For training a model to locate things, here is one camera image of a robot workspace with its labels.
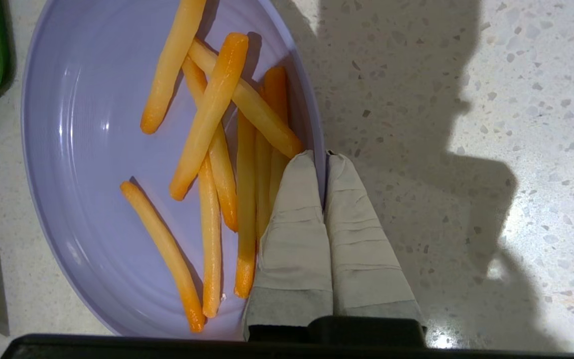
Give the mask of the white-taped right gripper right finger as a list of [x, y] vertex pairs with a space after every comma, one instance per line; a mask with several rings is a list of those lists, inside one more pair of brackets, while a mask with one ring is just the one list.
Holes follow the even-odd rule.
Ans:
[[324, 317], [405, 320], [426, 332], [421, 309], [353, 162], [327, 153], [325, 225], [332, 294]]

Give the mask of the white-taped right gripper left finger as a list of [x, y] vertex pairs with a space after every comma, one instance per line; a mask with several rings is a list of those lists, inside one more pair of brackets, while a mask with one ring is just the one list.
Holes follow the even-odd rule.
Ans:
[[312, 151], [287, 164], [262, 235], [242, 318], [246, 341], [306, 329], [333, 315], [330, 243]]

